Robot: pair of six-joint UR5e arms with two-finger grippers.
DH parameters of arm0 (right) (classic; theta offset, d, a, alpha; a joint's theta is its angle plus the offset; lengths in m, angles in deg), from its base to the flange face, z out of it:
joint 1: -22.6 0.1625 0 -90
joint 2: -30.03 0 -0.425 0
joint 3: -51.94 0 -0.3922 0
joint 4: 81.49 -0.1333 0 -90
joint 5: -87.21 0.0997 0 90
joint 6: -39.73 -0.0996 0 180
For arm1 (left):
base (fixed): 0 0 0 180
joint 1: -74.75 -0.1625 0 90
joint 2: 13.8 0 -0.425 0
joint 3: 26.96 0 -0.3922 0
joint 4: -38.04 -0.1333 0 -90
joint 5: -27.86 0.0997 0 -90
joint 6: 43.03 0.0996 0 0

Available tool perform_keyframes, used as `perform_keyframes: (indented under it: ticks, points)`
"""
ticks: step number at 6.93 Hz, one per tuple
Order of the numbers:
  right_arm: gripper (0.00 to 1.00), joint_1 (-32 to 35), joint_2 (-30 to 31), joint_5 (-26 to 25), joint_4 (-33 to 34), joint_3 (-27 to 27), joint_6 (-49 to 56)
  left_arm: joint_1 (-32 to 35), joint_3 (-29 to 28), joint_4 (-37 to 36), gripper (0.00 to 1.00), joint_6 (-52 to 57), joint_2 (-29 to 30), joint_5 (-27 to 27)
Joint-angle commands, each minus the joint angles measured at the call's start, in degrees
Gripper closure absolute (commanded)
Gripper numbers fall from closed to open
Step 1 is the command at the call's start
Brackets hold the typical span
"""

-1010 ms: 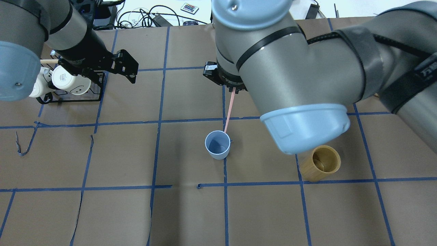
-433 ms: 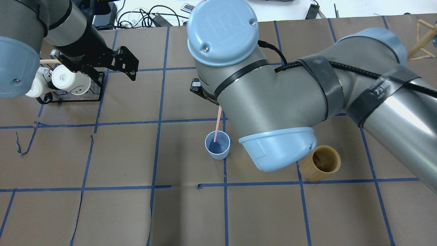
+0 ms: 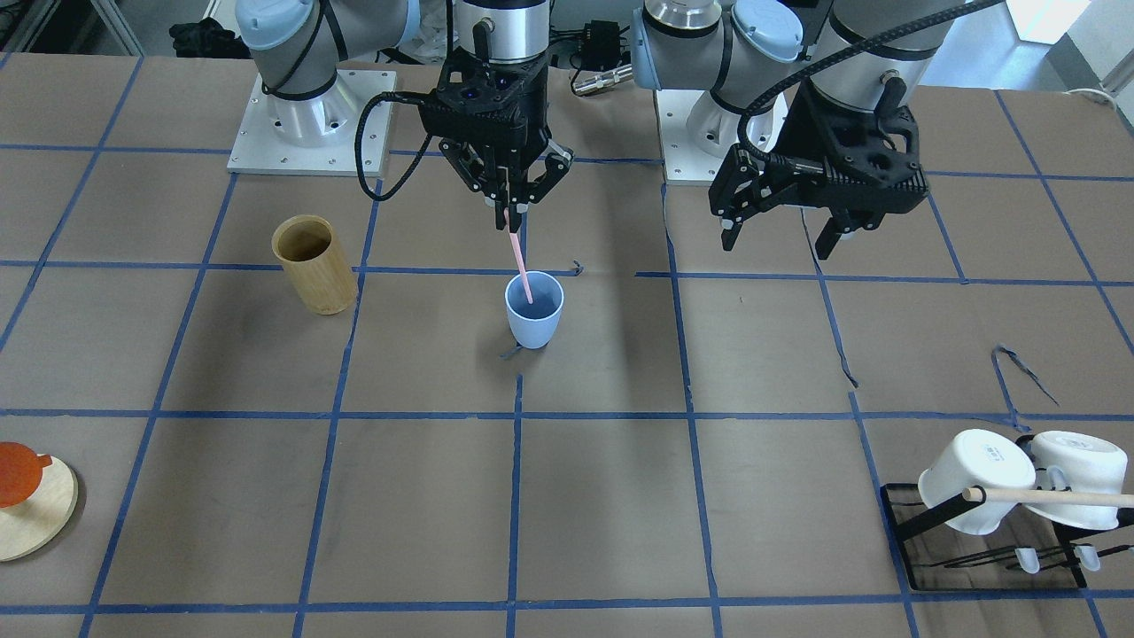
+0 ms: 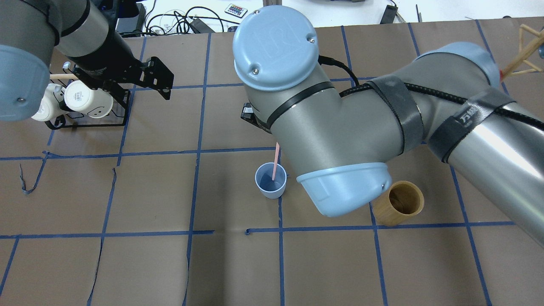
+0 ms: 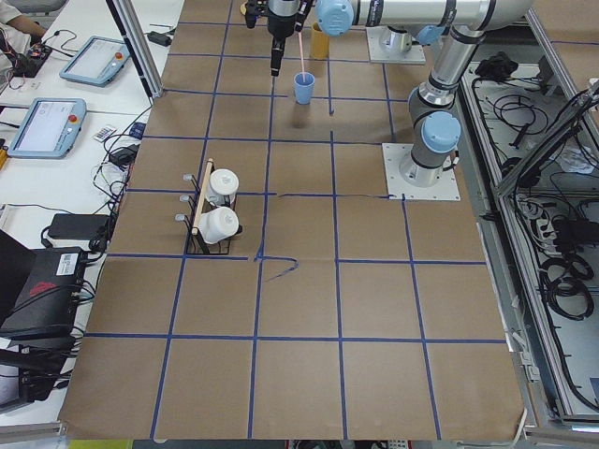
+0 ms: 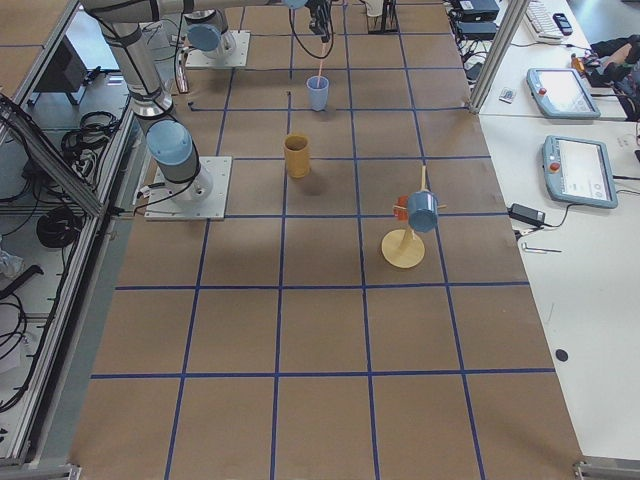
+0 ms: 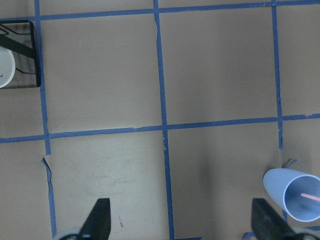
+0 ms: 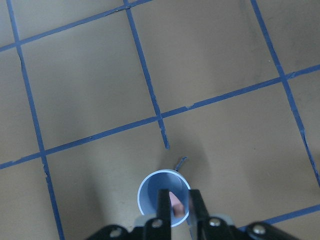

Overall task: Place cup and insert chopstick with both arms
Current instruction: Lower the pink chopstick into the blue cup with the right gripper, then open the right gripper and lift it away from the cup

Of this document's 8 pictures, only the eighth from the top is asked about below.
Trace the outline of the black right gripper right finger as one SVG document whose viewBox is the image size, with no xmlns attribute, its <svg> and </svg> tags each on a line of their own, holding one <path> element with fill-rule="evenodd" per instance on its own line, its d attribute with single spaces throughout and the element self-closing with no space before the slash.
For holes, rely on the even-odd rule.
<svg viewBox="0 0 320 240">
<path fill-rule="evenodd" d="M 188 225 L 193 240 L 233 240 L 230 216 L 210 214 L 198 189 L 191 189 L 188 197 Z"/>
</svg>

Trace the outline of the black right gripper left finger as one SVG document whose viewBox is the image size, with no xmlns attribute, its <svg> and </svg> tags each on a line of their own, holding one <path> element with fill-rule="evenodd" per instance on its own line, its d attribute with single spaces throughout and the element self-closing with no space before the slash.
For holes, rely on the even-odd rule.
<svg viewBox="0 0 320 240">
<path fill-rule="evenodd" d="M 171 201 L 168 189 L 160 189 L 157 194 L 155 217 L 146 221 L 143 240 L 171 240 Z"/>
</svg>

